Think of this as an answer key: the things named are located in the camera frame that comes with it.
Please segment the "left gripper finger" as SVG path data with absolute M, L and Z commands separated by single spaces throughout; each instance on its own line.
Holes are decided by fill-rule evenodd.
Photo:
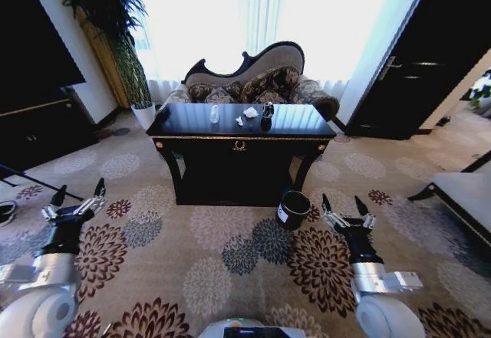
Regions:
M 64 202 L 66 189 L 66 185 L 60 187 L 51 197 L 50 203 L 41 209 L 41 214 L 47 221 L 54 221 L 60 216 L 58 211 Z
M 88 211 L 92 211 L 97 214 L 104 206 L 106 202 L 106 185 L 104 177 L 101 177 L 94 190 L 92 198 L 84 200 L 80 206 L 78 206 L 73 212 L 73 215 L 84 215 Z

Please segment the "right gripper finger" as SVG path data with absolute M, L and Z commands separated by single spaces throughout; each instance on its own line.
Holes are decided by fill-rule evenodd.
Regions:
M 367 206 L 361 201 L 361 199 L 356 195 L 354 197 L 358 212 L 363 221 L 362 225 L 364 228 L 374 228 L 376 224 L 376 218 L 369 212 Z
M 323 213 L 322 218 L 336 231 L 340 231 L 342 228 L 346 228 L 348 223 L 336 212 L 331 209 L 331 204 L 328 201 L 328 197 L 325 193 L 322 194 L 322 204 Z

